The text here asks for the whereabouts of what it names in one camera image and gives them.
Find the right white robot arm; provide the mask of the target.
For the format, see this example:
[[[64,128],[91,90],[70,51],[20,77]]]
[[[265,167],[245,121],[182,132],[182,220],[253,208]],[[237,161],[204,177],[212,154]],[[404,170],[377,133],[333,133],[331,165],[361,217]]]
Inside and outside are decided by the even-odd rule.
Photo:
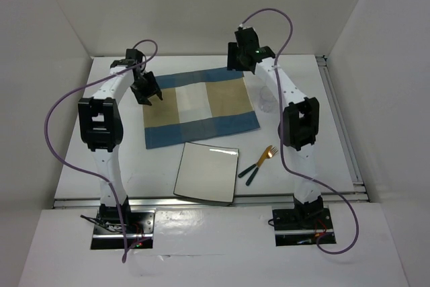
[[[307,228],[323,211],[321,192],[313,181],[320,104],[317,98],[308,97],[296,87],[280,67],[273,50],[260,46],[253,28],[239,26],[234,34],[236,40],[228,44],[227,69],[252,72],[280,104],[278,135],[290,158],[288,169],[294,181],[293,219],[299,227]]]

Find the square white black-rimmed plate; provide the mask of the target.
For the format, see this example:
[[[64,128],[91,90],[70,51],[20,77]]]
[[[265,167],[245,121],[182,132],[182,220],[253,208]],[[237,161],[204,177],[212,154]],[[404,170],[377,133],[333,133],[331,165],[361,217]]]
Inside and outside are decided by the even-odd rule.
[[[185,143],[173,193],[194,200],[231,203],[238,160],[237,148]]]

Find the clear drinking glass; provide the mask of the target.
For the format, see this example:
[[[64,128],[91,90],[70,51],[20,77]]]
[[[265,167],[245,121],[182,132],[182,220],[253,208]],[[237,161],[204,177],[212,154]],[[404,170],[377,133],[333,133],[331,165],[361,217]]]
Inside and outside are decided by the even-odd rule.
[[[258,106],[265,113],[272,113],[277,110],[277,98],[267,86],[263,86],[260,89]]]

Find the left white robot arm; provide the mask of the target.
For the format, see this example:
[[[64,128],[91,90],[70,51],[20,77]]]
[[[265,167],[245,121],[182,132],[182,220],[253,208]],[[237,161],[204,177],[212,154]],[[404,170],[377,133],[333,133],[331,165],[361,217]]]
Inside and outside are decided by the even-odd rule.
[[[119,146],[124,127],[118,108],[124,94],[131,90],[137,103],[151,105],[150,98],[163,98],[153,72],[146,70],[146,56],[136,48],[126,50],[125,57],[110,65],[110,78],[91,96],[78,102],[81,140],[91,151],[101,179],[99,221],[117,232],[132,226],[128,195],[119,165]]]

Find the aluminium rail frame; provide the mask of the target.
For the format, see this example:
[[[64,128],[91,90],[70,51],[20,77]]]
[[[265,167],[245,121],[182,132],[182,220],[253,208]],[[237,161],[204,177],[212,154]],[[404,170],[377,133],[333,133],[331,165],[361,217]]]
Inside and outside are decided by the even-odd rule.
[[[368,199],[357,161],[333,92],[324,58],[313,55],[284,55],[280,65],[296,86],[320,102],[320,127],[315,144],[318,178],[325,183],[326,202],[338,202],[346,197],[352,202]],[[144,139],[143,107],[131,93],[125,93],[120,105],[124,139],[120,145],[120,170],[130,204],[185,205],[187,200],[173,191],[183,147],[173,145],[147,149]],[[238,169],[244,170],[258,160],[268,145],[278,146],[277,110],[257,110],[260,128],[235,136],[223,136],[208,141],[216,147],[239,150]],[[88,175],[95,169],[93,157],[74,129],[66,156],[69,166],[60,175],[54,196],[55,208],[96,207],[99,204],[99,180]],[[292,201],[292,176],[283,168],[280,158],[264,162],[250,185],[244,179],[236,181],[234,203],[279,204]]]

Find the blue beige white placemat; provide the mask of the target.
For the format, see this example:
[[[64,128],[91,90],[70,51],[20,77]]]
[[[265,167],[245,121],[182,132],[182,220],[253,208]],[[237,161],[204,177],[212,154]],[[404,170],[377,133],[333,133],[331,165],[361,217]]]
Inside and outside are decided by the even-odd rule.
[[[147,149],[260,128],[242,71],[225,67],[156,77],[162,99],[143,107]]]

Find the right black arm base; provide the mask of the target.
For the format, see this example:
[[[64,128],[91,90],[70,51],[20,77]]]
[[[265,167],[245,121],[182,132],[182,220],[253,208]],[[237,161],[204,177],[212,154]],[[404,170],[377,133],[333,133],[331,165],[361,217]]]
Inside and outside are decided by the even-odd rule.
[[[328,208],[307,219],[300,220],[293,209],[274,209],[267,221],[273,227],[277,247],[336,244],[331,213]]]

